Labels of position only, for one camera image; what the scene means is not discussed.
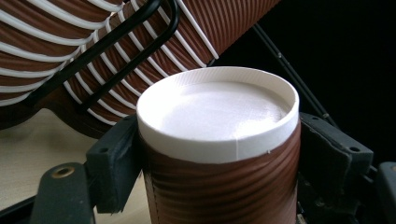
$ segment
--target white stripe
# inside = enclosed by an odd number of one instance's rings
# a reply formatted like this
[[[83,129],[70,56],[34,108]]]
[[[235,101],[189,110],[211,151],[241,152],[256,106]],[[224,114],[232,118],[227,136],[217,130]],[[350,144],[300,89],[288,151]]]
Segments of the white stripe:
[[[119,14],[120,21],[124,22],[125,17],[123,16],[123,12],[120,11],[118,14]],[[137,40],[136,36],[132,32],[128,33],[128,36],[131,38],[131,40],[134,42],[134,45],[140,51],[142,51],[144,49],[142,44],[140,44],[139,40]],[[148,57],[147,60],[155,68],[155,70],[157,70],[157,72],[159,72],[163,77],[169,77],[169,75],[166,74],[165,71],[163,71],[163,69],[151,57]]]
[[[118,12],[122,9],[123,4],[121,5],[114,5],[111,3],[108,3],[107,1],[103,0],[88,0],[91,4],[96,5],[97,7],[110,11],[110,12]]]
[[[150,86],[152,86],[152,84],[154,84],[154,82],[152,82],[148,77],[145,76],[145,74],[143,74],[142,71],[140,71],[140,69],[136,68],[134,70],[136,72],[136,74],[143,79],[143,81],[145,81],[147,84],[149,84]]]
[[[47,0],[28,0],[29,3],[35,5],[36,7],[41,8],[42,10],[48,12],[50,15],[73,24],[77,27],[89,30],[97,30],[102,28],[105,25],[105,21],[94,22],[94,21],[85,21],[82,18],[79,18],[60,7],[53,5],[51,2]]]
[[[93,37],[93,41],[97,42],[99,41],[99,36],[97,34],[97,32],[95,32],[95,36]],[[108,59],[107,55],[105,53],[102,53],[100,55],[100,57],[102,58],[102,60],[105,62],[105,65],[107,66],[107,68],[111,71],[111,73],[113,73],[113,75],[116,75],[118,73],[116,67],[113,65],[113,63],[111,63],[111,61]],[[137,73],[138,76],[140,76],[147,84],[149,84],[150,86],[152,84],[154,84],[148,77],[146,77],[145,74],[143,74],[142,71],[140,71],[139,69],[135,68],[134,71]]]
[[[30,92],[25,93],[22,96],[18,96],[16,98],[12,99],[6,99],[6,100],[0,100],[0,106],[5,106],[5,105],[15,105],[16,103],[19,103],[20,101],[26,99],[26,97],[30,94]]]
[[[28,35],[35,36],[42,40],[47,40],[50,43],[66,45],[66,46],[80,46],[86,44],[88,41],[91,40],[92,35],[85,39],[67,39],[57,35],[52,35],[47,32],[38,30],[34,26],[31,26],[24,21],[21,21],[11,15],[8,15],[5,11],[0,9],[0,21],[18,29],[20,31],[25,32]]]
[[[111,32],[110,22],[106,23],[106,31],[107,31],[107,33]],[[119,42],[115,43],[114,47],[116,47],[116,50],[119,52],[120,56],[126,63],[131,61],[128,54],[125,52],[125,50],[123,50],[123,48],[121,47]]]
[[[83,50],[86,50],[85,46],[81,46],[81,51],[84,52]],[[99,73],[96,71],[96,69],[93,67],[92,63],[88,63],[87,64],[88,69],[90,70],[90,72],[93,74],[93,76],[95,77],[95,79],[101,84],[101,85],[105,85],[105,81],[102,79],[102,77],[99,75]],[[129,103],[128,101],[126,101],[125,99],[123,99],[120,95],[118,95],[115,91],[110,90],[109,93],[116,98],[118,101],[120,101],[121,103],[123,103],[124,105],[128,106],[131,109],[136,109],[136,106]]]
[[[198,25],[198,23],[196,22],[195,18],[191,15],[191,13],[187,9],[186,5],[184,5],[183,0],[177,0],[177,3],[180,6],[181,10],[186,15],[187,19],[189,19],[189,21],[192,24],[192,26],[194,27],[195,31],[198,33],[198,35],[204,41],[206,47],[212,53],[213,57],[215,59],[218,59],[219,55],[216,53],[215,48],[213,48],[212,44],[210,43],[210,41],[207,39],[206,35],[204,34],[204,31],[202,31],[201,27]]]
[[[163,11],[163,8],[160,7],[158,8],[158,11],[160,12],[161,16],[165,20],[166,24],[169,24],[170,19],[166,16],[165,11]],[[201,59],[198,57],[198,55],[195,53],[195,51],[190,47],[189,43],[183,38],[181,33],[176,30],[174,33],[175,37],[180,41],[181,45],[184,47],[184,49],[190,54],[190,56],[195,60],[198,65],[201,67],[206,67],[206,64],[201,61]]]
[[[47,56],[44,54],[37,54],[37,53],[32,53],[29,51],[26,51],[24,49],[18,49],[12,45],[0,42],[0,51],[6,52],[8,54],[12,54],[24,59],[30,59],[36,62],[42,62],[42,63],[60,63],[69,60],[70,58],[74,57],[78,51],[79,48],[77,48],[73,53],[65,56],[60,56],[60,57],[54,57],[54,56]]]
[[[66,90],[69,92],[69,94],[72,96],[72,98],[78,102],[80,105],[82,104],[81,100],[76,96],[76,94],[73,92],[70,84],[68,81],[64,82],[64,87],[66,88]],[[104,123],[110,124],[110,125],[114,125],[116,122],[113,121],[109,121],[107,119],[104,119],[102,116],[97,115],[96,113],[94,113],[91,109],[88,109],[88,112],[90,114],[92,114],[94,117],[96,117],[97,119],[101,120]]]
[[[131,1],[131,3],[132,3],[132,6],[134,7],[134,10],[137,11],[139,9],[139,6],[137,5],[136,1],[133,0],[133,1]],[[148,33],[151,35],[152,38],[156,39],[158,37],[158,35],[155,33],[154,29],[151,27],[151,25],[149,24],[148,21],[144,21],[143,25],[145,26],[146,30],[148,31]],[[162,45],[161,49],[163,50],[165,55],[168,56],[168,58],[177,66],[178,69],[180,69],[181,71],[188,70],[186,67],[184,67],[183,64],[181,64],[178,61],[178,59],[175,57],[175,55],[172,53],[172,51],[168,47],[166,47],[165,45]]]
[[[88,109],[88,112],[90,114],[92,114],[94,117],[96,117],[97,119],[99,119],[100,121],[102,121],[103,123],[106,123],[108,125],[115,125],[117,122],[114,121],[110,121],[108,119],[103,118],[102,116],[96,114],[95,112],[93,112],[91,109]]]
[[[125,79],[123,79],[121,82],[129,91],[133,92],[136,96],[140,96],[142,94],[140,91],[132,87],[127,81],[125,81]]]
[[[23,91],[31,91],[38,87],[40,87],[44,82],[46,82],[51,77],[47,77],[37,83],[25,85],[25,86],[0,86],[0,92],[23,92]]]
[[[39,72],[28,72],[28,71],[15,71],[15,70],[10,70],[6,68],[0,67],[0,75],[1,76],[6,76],[6,77],[27,77],[27,78],[33,78],[33,77],[47,77],[50,75],[53,75],[54,73],[58,72],[61,70],[66,62],[62,63],[56,68],[52,68],[47,71],[39,71]]]
[[[66,90],[69,92],[69,94],[72,96],[72,98],[79,104],[81,105],[82,102],[78,99],[78,97],[74,94],[74,92],[72,91],[72,88],[70,87],[70,84],[68,81],[64,82],[64,87],[66,88]]]
[[[82,86],[82,88],[89,94],[92,95],[93,91],[91,90],[91,88],[88,86],[88,84],[82,79],[81,74],[80,73],[76,73],[76,78],[78,83]],[[106,110],[110,111],[111,113],[119,116],[119,117],[126,117],[127,115],[124,113],[121,113],[118,110],[113,109],[112,107],[110,107],[108,104],[106,104],[106,102],[104,102],[103,100],[99,99],[98,102],[99,105],[101,105],[102,107],[104,107]]]

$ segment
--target brown striped cup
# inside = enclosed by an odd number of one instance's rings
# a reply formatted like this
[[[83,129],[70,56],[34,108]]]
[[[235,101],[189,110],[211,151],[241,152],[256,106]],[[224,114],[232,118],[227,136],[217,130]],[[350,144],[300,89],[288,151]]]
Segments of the brown striped cup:
[[[137,102],[152,223],[294,224],[299,96],[244,67],[182,72]]]

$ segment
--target metal screw hole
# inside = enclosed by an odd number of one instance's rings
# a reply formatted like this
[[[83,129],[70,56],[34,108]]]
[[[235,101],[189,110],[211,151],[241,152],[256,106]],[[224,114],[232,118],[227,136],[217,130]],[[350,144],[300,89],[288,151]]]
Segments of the metal screw hole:
[[[99,152],[100,153],[107,153],[108,152],[108,148],[107,147],[101,148],[101,149],[99,149]]]
[[[354,152],[360,152],[361,151],[357,147],[350,147],[349,150],[354,151]]]
[[[68,175],[73,174],[74,171],[75,168],[72,166],[60,167],[52,173],[52,178],[56,178],[56,179],[64,178],[67,177]]]

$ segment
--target wooden surface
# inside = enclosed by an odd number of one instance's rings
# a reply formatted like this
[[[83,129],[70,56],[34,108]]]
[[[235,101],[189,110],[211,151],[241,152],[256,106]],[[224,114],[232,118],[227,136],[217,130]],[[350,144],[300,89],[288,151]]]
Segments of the wooden surface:
[[[96,139],[76,132],[42,109],[18,126],[0,131],[0,210],[36,194],[40,177],[65,162],[85,161]],[[143,177],[122,213],[96,214],[97,223],[150,223]]]

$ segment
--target black background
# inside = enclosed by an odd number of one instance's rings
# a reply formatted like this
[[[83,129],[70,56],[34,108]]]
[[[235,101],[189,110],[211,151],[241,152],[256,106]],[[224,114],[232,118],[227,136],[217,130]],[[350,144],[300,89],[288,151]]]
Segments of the black background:
[[[396,161],[396,6],[392,0],[283,0],[259,24],[339,128]],[[253,30],[213,64],[289,80]],[[302,98],[302,112],[318,115]]]

